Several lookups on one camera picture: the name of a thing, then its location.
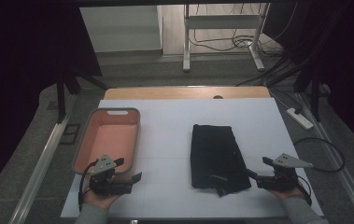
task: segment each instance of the orange tray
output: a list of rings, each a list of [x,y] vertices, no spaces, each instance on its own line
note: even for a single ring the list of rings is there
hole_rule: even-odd
[[[73,169],[83,174],[93,161],[107,154],[112,160],[124,158],[115,177],[130,179],[135,171],[135,154],[140,128],[140,113],[135,108],[100,108],[90,114],[80,141]]]

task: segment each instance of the black cloth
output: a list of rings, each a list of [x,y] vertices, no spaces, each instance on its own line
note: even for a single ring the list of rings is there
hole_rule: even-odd
[[[219,196],[251,187],[232,127],[193,125],[191,185],[196,189],[216,189]]]

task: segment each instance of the robotic hand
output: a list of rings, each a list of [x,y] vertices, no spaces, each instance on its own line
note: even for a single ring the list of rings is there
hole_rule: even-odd
[[[133,175],[130,180],[115,180],[115,168],[124,164],[124,158],[111,160],[107,154],[99,160],[90,163],[85,169],[81,180],[78,194],[79,207],[83,204],[83,182],[89,169],[94,166],[90,175],[89,187],[95,194],[103,196],[129,194],[133,189],[133,184],[141,180],[142,173]]]
[[[312,201],[307,191],[299,184],[299,177],[296,174],[295,168],[311,168],[313,164],[298,160],[290,155],[282,154],[275,160],[263,157],[264,164],[274,168],[274,176],[258,175],[255,172],[247,169],[248,176],[254,180],[260,189],[276,190],[280,192],[289,191],[294,188],[299,189],[305,197],[309,205]]]

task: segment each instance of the power strip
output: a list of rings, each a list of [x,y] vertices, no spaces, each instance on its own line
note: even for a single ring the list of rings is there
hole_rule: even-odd
[[[291,107],[287,110],[287,114],[289,114],[296,122],[298,122],[302,127],[306,130],[309,130],[314,127],[313,123],[311,123],[308,119],[306,119],[301,114],[295,114],[295,108]]]

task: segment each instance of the white tabletop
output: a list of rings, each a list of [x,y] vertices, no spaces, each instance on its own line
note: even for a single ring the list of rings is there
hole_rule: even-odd
[[[103,100],[99,107],[134,107],[141,113],[135,170],[142,179],[120,197],[109,216],[121,219],[284,217],[278,199],[252,188],[219,197],[214,189],[191,186],[191,132],[194,124],[231,126],[247,168],[273,175],[262,157],[282,153],[298,158],[273,98],[222,100]],[[298,175],[307,180],[303,169]],[[76,175],[61,217],[77,217]],[[312,208],[322,216],[314,193]]]

